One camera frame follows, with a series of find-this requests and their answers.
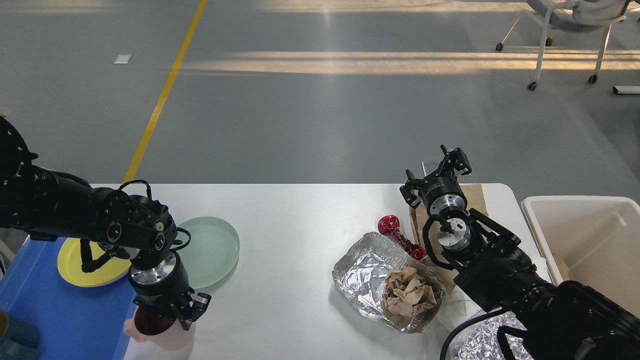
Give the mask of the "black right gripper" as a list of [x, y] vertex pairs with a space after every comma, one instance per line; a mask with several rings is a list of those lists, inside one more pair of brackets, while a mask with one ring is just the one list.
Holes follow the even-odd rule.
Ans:
[[439, 148], [443, 159], [433, 175], [416, 178], [411, 170], [406, 170], [406, 182], [399, 191], [410, 208], [416, 209], [423, 203], [427, 215], [447, 217], [453, 212], [466, 214], [467, 198], [457, 180], [470, 176], [473, 168], [460, 147], [448, 149], [441, 145]]

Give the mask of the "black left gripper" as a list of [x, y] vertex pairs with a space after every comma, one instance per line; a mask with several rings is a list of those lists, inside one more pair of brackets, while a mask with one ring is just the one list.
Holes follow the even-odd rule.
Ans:
[[178, 320], [184, 331], [208, 310], [212, 296], [194, 293], [188, 274], [176, 251], [151, 269], [130, 267], [127, 280], [135, 291], [134, 322], [173, 323]]

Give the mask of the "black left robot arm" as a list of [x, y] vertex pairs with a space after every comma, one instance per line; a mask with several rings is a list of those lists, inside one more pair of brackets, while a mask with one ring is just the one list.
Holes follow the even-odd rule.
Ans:
[[186, 243], [169, 208], [124, 186], [92, 187], [83, 178], [48, 170], [5, 117], [0, 121], [1, 227], [25, 231], [32, 240], [80, 240], [81, 270], [94, 272], [112, 259], [128, 260], [127, 279], [134, 303], [158, 319], [178, 321], [190, 330], [211, 301], [195, 292], [178, 251]]

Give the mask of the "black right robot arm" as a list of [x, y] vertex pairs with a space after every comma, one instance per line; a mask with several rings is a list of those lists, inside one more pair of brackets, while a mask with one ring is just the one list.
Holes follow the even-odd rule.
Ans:
[[441, 146], [443, 159], [434, 171], [417, 178], [406, 171], [400, 187], [411, 208], [423, 205], [423, 246], [432, 264], [457, 271], [457, 285], [483, 314], [466, 320], [449, 335], [439, 358], [466, 328], [513, 313], [522, 328], [502, 325], [496, 331], [500, 352], [515, 358], [509, 337], [520, 338], [535, 360], [637, 360], [639, 319], [588, 285], [566, 280], [554, 285], [537, 274], [521, 239], [474, 208], [468, 207], [458, 176], [473, 170], [461, 148]]

